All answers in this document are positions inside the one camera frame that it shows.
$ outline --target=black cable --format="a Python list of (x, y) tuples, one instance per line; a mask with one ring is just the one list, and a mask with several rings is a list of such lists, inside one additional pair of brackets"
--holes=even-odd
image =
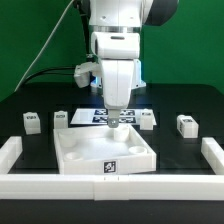
[(72, 74), (68, 74), (68, 73), (58, 73), (57, 71), (63, 71), (63, 70), (74, 70), (75, 67), (53, 67), (53, 68), (47, 68), (47, 69), (43, 69), (40, 70), (30, 76), (28, 76), (22, 83), (21, 86), (24, 86), (27, 82), (29, 82), (31, 79), (36, 78), (38, 76), (42, 76), (42, 75), (66, 75), (66, 76), (72, 76), (74, 75), (74, 73)]

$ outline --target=white platform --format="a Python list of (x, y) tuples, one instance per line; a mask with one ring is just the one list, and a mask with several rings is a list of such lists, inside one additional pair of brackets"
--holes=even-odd
[(131, 125), (55, 129), (60, 174), (130, 174), (156, 170), (156, 154)]
[[(156, 119), (152, 113), (152, 122), (153, 125), (156, 125)], [(120, 114), (120, 123), (128, 123), (131, 125), (140, 125), (142, 109), (126, 109), (121, 110)], [(94, 125), (102, 125), (107, 124), (107, 110), (106, 109), (77, 109), (71, 124), (94, 124)]]

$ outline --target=white tray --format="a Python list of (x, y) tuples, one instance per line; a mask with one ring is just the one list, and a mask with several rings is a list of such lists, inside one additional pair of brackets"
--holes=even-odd
[(55, 129), (60, 174), (130, 174), (156, 170), (156, 154), (131, 125)]

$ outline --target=white box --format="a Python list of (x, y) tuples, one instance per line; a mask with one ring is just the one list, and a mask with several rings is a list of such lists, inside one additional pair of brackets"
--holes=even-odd
[(184, 138), (197, 138), (199, 125), (191, 116), (177, 117), (177, 130)]
[(60, 174), (129, 174), (156, 170), (156, 154), (131, 125), (55, 129)]
[(58, 111), (54, 113), (54, 129), (68, 128), (68, 112)]
[(27, 135), (41, 133), (40, 119), (37, 113), (28, 112), (23, 114), (23, 121)]

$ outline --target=white foam block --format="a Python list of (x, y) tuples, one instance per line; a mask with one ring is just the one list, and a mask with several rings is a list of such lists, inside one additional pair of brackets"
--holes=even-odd
[(214, 138), (203, 138), (201, 152), (217, 175), (224, 175), (224, 151)]
[(54, 128), (68, 128), (68, 112), (58, 111), (54, 113)]
[(10, 137), (0, 149), (0, 174), (7, 174), (21, 153), (21, 137)]
[(184, 138), (197, 138), (199, 125), (191, 116), (177, 117), (177, 130)]
[(153, 111), (144, 109), (140, 115), (140, 130), (153, 130)]
[(27, 135), (41, 133), (40, 119), (37, 113), (25, 113), (23, 114), (24, 127)]

